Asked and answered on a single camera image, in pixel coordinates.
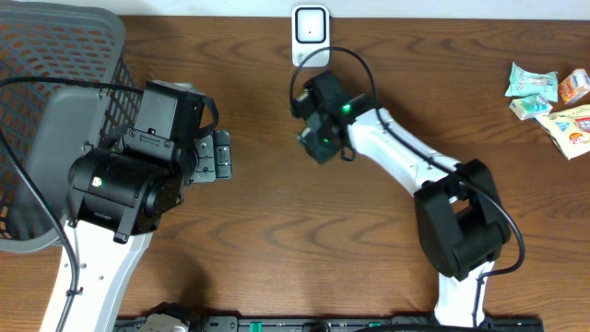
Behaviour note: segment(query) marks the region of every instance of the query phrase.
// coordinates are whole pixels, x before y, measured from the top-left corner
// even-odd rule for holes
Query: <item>white snack package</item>
[[[590,151],[590,105],[538,116],[535,119],[568,160]]]

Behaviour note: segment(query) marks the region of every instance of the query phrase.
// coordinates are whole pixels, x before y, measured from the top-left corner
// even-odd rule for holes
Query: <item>candy wrapper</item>
[[[548,101],[557,102],[557,72],[547,74],[529,73],[513,63],[510,86],[506,97],[527,97],[540,94]]]
[[[568,160],[590,151],[590,105],[536,119]]]
[[[525,120],[551,113],[553,106],[541,95],[524,97],[510,102],[510,109],[519,119]]]
[[[583,69],[576,69],[560,83],[563,102],[573,104],[590,91],[590,77]]]

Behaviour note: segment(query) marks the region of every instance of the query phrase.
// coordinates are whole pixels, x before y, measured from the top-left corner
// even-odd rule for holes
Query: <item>snack package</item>
[[[536,120],[568,160],[590,151],[590,105],[538,116]]]
[[[510,102],[510,109],[519,119],[525,120],[551,113],[553,106],[541,95],[532,95]]]
[[[590,91],[590,78],[583,69],[574,70],[560,83],[563,102],[573,104]]]
[[[557,102],[558,100],[557,72],[529,73],[513,63],[513,72],[510,74],[509,81],[510,86],[506,91],[506,97],[526,97],[540,94],[548,101]]]

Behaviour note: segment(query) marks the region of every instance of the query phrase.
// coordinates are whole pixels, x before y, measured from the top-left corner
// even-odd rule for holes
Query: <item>wooden table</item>
[[[231,132],[234,174],[185,191],[139,263],[121,315],[163,301],[243,315],[433,309],[437,274],[419,247],[412,198],[370,160],[318,166],[296,143],[303,122],[289,113],[289,19],[123,21],[137,82],[192,82],[215,98],[219,127]],[[512,61],[557,70],[560,79],[587,67],[588,23],[332,22],[333,44],[367,60],[381,102],[401,125],[445,154],[491,168],[525,235],[527,259],[517,273],[490,281],[486,310],[537,314],[548,331],[584,329],[590,155],[567,161],[538,124],[517,120],[503,94]],[[369,91],[354,59],[333,54],[332,64],[351,93]],[[516,254],[512,242],[497,267]],[[38,328],[58,255],[56,248],[0,254],[2,330]]]

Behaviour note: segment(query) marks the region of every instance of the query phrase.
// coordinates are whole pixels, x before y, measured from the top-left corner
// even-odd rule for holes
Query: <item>white background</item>
[[[52,0],[97,6],[119,15],[290,17],[300,4],[321,4],[336,18],[590,19],[590,0]]]

